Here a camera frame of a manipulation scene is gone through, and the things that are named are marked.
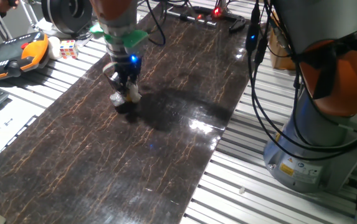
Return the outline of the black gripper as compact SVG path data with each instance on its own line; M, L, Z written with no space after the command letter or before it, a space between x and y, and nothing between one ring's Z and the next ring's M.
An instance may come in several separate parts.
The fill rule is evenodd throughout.
M115 62L115 70L119 74L125 74L128 76L127 88L129 90L138 89L137 78L141 72L142 57L140 55L124 55L122 57L112 57L112 62ZM120 80L118 73L114 73L110 77L112 87L119 92L119 94L126 93L126 86Z

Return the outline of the person's hand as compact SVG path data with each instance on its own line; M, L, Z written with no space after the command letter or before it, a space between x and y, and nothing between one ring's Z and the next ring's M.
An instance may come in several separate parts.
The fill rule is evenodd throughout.
M0 0L0 13L7 13L10 9L16 9L19 0Z

